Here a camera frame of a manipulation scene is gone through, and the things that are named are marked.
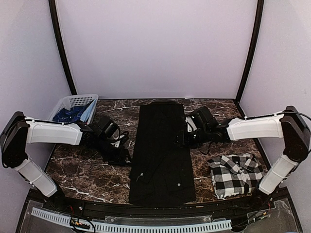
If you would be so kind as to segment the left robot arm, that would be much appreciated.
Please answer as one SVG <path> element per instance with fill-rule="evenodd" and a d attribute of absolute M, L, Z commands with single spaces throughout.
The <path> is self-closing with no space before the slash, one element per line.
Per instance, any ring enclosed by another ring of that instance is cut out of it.
<path fill-rule="evenodd" d="M 62 189 L 26 153 L 26 146 L 33 143 L 68 144 L 86 146 L 100 153 L 110 165 L 126 166 L 131 156 L 124 144 L 128 131 L 121 132 L 109 117 L 99 123 L 82 121 L 53 122 L 26 117 L 15 112 L 0 135 L 1 161 L 4 168 L 16 170 L 31 185 L 37 188 L 57 211 L 69 207 Z"/>

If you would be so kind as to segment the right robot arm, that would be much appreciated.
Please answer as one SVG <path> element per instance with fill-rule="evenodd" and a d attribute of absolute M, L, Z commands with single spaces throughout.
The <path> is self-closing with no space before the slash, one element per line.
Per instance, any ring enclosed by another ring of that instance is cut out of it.
<path fill-rule="evenodd" d="M 248 199 L 248 207 L 259 210 L 268 195 L 310 154 L 311 130 L 306 115 L 287 106 L 274 114 L 237 117 L 218 122 L 207 107 L 200 107 L 185 118 L 186 128 L 176 136 L 181 147 L 198 147 L 206 142 L 224 143 L 252 138 L 282 138 L 285 148 L 259 182 L 258 192 Z"/>

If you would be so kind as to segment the black long sleeve shirt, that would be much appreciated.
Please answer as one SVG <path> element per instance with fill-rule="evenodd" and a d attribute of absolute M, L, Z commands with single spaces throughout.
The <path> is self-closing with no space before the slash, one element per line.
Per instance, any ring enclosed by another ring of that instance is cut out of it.
<path fill-rule="evenodd" d="M 184 107 L 156 101 L 139 110 L 129 203 L 144 207 L 176 207 L 196 200 L 190 149 L 174 139 L 186 128 Z"/>

